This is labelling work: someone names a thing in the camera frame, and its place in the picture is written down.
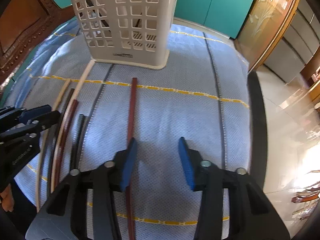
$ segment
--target silver rivet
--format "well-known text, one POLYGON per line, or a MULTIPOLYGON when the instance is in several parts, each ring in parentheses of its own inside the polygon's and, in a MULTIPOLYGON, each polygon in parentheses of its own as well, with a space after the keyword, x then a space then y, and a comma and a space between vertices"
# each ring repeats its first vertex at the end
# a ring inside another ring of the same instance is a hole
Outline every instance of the silver rivet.
POLYGON ((107 161, 107 162, 104 163, 104 166, 105 166, 106 168, 112 168, 113 166, 115 166, 115 162, 113 162, 113 161, 107 161))
POLYGON ((211 166, 211 162, 204 160, 204 161, 200 162, 200 165, 202 167, 210 167, 211 166))
POLYGON ((80 173, 80 171, 77 170, 77 169, 73 169, 73 170, 70 171, 70 175, 71 176, 77 176, 79 173, 80 173))
POLYGON ((245 175, 247 174, 247 171, 245 168, 238 168, 236 169, 236 173, 238 173, 239 175, 245 175))

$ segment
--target metal screw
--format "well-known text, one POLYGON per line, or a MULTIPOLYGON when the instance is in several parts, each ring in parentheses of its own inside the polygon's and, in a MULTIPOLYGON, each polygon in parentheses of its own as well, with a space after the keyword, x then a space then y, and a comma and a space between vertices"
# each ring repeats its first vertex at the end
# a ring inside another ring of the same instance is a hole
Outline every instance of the metal screw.
POLYGON ((107 162, 104 163, 104 166, 105 166, 106 168, 112 168, 113 166, 115 166, 115 162, 113 162, 113 161, 107 161, 107 162))
POLYGON ((247 174, 247 171, 245 168, 238 168, 236 169, 236 173, 238 173, 239 175, 245 175, 247 174))
POLYGON ((200 165, 202 167, 210 167, 211 166, 211 162, 204 160, 204 161, 200 162, 200 165))
POLYGON ((77 170, 77 169, 73 169, 73 170, 70 171, 70 175, 71 176, 77 176, 79 173, 80 173, 80 171, 77 170))

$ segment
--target basket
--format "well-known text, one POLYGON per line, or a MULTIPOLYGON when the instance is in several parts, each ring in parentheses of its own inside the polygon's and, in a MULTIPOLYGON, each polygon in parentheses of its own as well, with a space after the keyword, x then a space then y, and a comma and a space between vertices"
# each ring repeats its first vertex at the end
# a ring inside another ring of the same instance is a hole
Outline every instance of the basket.
POLYGON ((71 0, 97 62, 162 69, 176 0, 71 0))

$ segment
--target floor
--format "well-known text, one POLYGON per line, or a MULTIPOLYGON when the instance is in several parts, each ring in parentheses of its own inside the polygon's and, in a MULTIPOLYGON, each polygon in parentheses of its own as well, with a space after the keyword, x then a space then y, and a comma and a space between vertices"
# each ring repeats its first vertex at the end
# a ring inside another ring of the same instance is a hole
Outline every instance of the floor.
POLYGON ((295 193, 320 181, 320 121, 305 83, 297 76, 285 84, 265 66, 257 70, 263 94, 267 128, 268 161, 264 184, 267 195, 290 235, 294 236, 317 200, 295 204, 295 193))

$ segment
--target label on basket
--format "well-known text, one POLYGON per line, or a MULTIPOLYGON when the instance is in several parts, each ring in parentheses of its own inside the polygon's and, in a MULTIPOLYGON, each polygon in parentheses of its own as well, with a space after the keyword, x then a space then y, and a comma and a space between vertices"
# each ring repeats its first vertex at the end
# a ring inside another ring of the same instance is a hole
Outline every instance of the label on basket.
POLYGON ((121 53, 121 54, 117 54, 117 53, 114 53, 113 56, 119 56, 119 57, 133 57, 131 54, 124 54, 124 53, 121 53))

